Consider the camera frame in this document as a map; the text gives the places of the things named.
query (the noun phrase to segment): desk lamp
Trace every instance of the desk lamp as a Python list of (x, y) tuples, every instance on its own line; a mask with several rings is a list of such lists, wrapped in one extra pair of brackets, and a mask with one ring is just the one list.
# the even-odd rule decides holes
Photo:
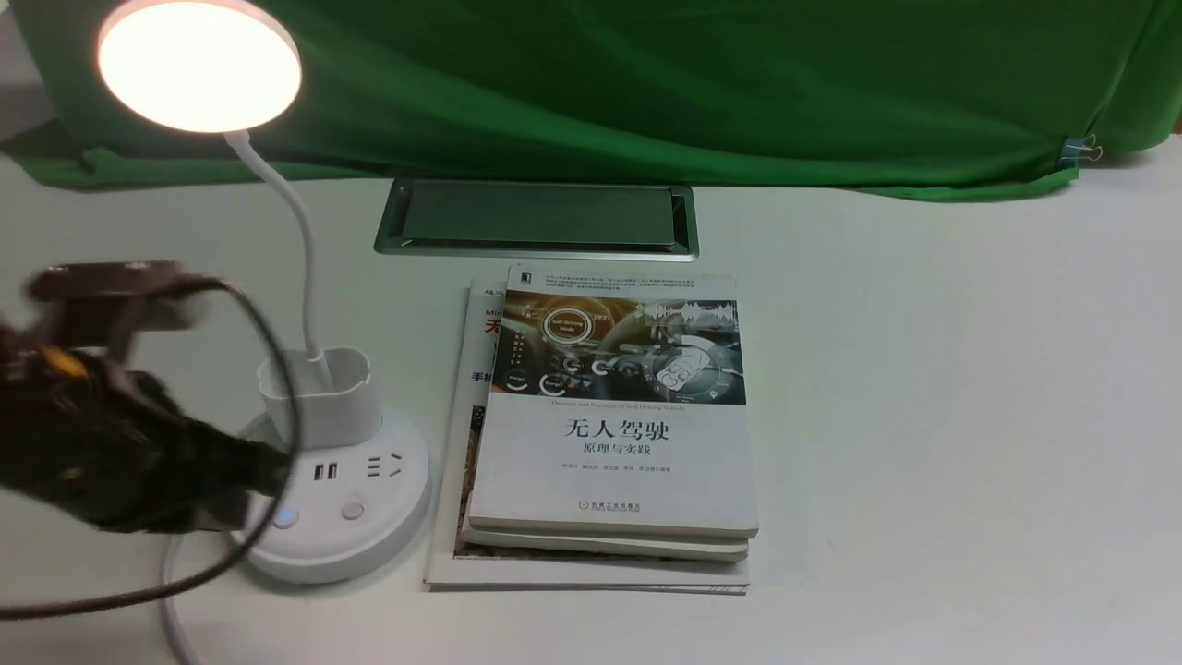
[[(249, 561), (290, 582), (363, 575), (405, 547), (428, 502), (426, 446), (409, 420), (378, 404), (369, 359), (322, 350), (316, 337), (316, 233), (291, 184), (251, 146), (247, 130), (284, 112), (300, 89), (299, 51), (273, 17), (246, 0), (130, 0), (103, 24), (98, 70), (136, 113), (164, 126), (222, 133), (279, 191), (304, 239), (304, 350), (286, 351), (304, 413), (306, 452), (287, 498)], [(269, 361), (258, 371), (266, 415), (245, 436), (282, 446), (284, 396)], [(241, 540), (261, 517), (252, 506)]]

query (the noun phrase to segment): binder clip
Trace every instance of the binder clip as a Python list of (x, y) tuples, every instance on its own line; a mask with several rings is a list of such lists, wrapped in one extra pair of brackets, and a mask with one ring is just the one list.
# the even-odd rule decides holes
[(1096, 144), (1096, 135), (1078, 136), (1067, 138), (1059, 151), (1059, 161), (1067, 162), (1069, 165), (1079, 165), (1080, 159), (1098, 162), (1104, 156), (1104, 146)]

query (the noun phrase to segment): lamp head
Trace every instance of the lamp head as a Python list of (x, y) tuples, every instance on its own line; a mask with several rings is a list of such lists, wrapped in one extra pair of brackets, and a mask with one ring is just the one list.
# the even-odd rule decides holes
[(299, 92), (299, 51), (246, 0), (129, 0), (103, 24), (98, 71), (123, 104), (184, 131), (258, 126)]

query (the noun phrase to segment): white desk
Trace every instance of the white desk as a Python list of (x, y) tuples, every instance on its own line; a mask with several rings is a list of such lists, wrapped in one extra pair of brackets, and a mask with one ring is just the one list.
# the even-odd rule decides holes
[[(702, 259), (645, 269), (740, 279), (764, 524), (746, 599), (428, 594), (424, 529), (345, 588), (235, 573), (181, 614), (208, 665), (1176, 661), (1180, 182), (1174, 138), (1007, 203), (697, 189)], [(465, 286), (509, 261), (378, 255), (387, 182), (298, 188), (324, 227), (324, 341), (370, 353), (437, 462)], [(46, 263), (175, 256), (242, 282), (298, 341), (299, 234), (264, 185), (79, 194), (0, 158), (0, 309), (18, 321)], [(261, 409), (261, 358), (228, 300), (135, 356), (230, 430)], [(0, 533), (4, 602), (151, 583), (163, 546), (11, 496)], [(221, 548), (191, 540), (183, 568)], [(0, 626), (5, 663), (167, 659), (150, 607)]]

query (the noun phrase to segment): white cable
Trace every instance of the white cable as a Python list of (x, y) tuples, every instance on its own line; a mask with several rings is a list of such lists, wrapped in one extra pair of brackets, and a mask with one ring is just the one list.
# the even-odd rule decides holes
[(320, 346), (316, 343), (316, 295), (319, 274), (316, 269), (316, 228), (312, 226), (312, 215), (291, 183), (254, 151), (254, 148), (251, 146), (249, 132), (227, 131), (225, 136), (226, 143), (234, 149), (242, 163), (273, 187), (296, 213), (296, 221), (299, 222), (300, 234), (304, 236), (304, 348), (307, 353), (307, 360), (313, 364), (316, 376), (322, 383), (319, 389), (325, 392), (332, 391), (333, 383), (329, 364)]
[[(160, 560), (160, 583), (167, 585), (173, 581), (173, 569), (176, 567), (176, 558), (181, 552), (182, 536), (168, 539), (168, 547), (164, 548), (164, 556)], [(176, 614), (176, 596), (168, 596), (160, 601), (160, 620), (164, 626), (164, 637), (168, 646), (173, 650), (181, 665), (202, 665), (201, 657), (193, 650), (189, 635), (181, 625), (181, 618)]]

